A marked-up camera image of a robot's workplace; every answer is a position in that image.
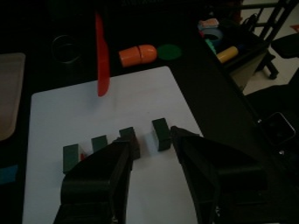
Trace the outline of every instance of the tape roll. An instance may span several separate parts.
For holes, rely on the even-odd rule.
[[[213,46],[220,45],[220,41],[222,39],[222,33],[217,28],[208,28],[201,30],[202,37],[209,40]]]

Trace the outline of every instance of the black table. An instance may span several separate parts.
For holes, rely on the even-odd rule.
[[[42,25],[1,34],[0,53],[22,52],[26,56],[15,131],[0,143],[0,167],[18,165],[15,182],[0,186],[0,201],[3,207],[1,223],[21,223],[22,218],[30,96],[36,92],[97,78],[93,16],[89,15],[82,20],[62,21],[60,24],[41,19]],[[294,188],[257,130],[256,117],[244,96],[198,37],[196,23],[196,16],[182,11],[172,13],[161,10],[142,14],[141,19],[140,15],[133,14],[126,17],[109,17],[105,20],[105,38],[110,75],[128,74],[160,66],[170,68],[202,135],[245,152],[265,169],[265,204],[237,206],[230,195],[222,195],[233,222],[299,223],[299,197]],[[78,41],[81,49],[84,73],[74,76],[68,74],[65,67],[52,58],[52,40],[61,34],[70,35]],[[122,68],[117,61],[117,51],[141,44],[177,45],[181,48],[181,57],[169,61],[158,59],[152,64]]]

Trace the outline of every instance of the black chair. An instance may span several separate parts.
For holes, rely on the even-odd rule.
[[[281,58],[299,57],[299,33],[276,39],[270,46]],[[248,94],[246,99],[261,119],[284,111],[292,111],[299,117],[299,68],[285,85],[261,89]]]
[[[270,46],[281,58],[299,57],[299,33],[276,39]],[[258,127],[273,145],[273,153],[299,185],[299,67],[286,84],[257,90],[246,95],[246,100],[260,118]]]

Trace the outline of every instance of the orange cup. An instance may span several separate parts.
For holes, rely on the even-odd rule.
[[[118,52],[122,67],[150,63],[156,59],[156,50],[152,45],[138,45]]]
[[[156,50],[152,45],[140,45],[138,46],[141,54],[141,64],[150,63],[156,59]]]
[[[118,58],[122,67],[130,67],[141,64],[138,48],[136,46],[126,48],[118,52]]]

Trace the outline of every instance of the dark table surface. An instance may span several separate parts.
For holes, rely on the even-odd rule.
[[[57,23],[46,18],[42,10],[44,8],[31,14],[34,18],[29,21],[34,21],[33,23],[26,24],[26,21],[19,26],[19,20],[11,20],[11,26],[6,25],[6,29],[1,31],[0,53],[25,54],[15,130],[0,143],[0,168],[18,165],[15,182],[0,185],[0,203],[3,207],[0,212],[1,223],[21,223],[22,218],[31,94],[97,78],[92,13],[84,19],[76,17],[70,21],[66,19]],[[299,223],[297,193],[257,130],[256,118],[245,98],[198,37],[196,19],[193,14],[182,10],[105,17],[110,75],[128,74],[160,66],[170,68],[202,135],[245,152],[265,169],[268,188],[262,191],[264,204],[237,206],[230,195],[222,196],[233,223]],[[84,72],[72,73],[52,57],[52,41],[64,34],[77,40]],[[177,45],[181,48],[181,57],[170,61],[157,59],[152,64],[122,68],[117,51],[141,44]]]

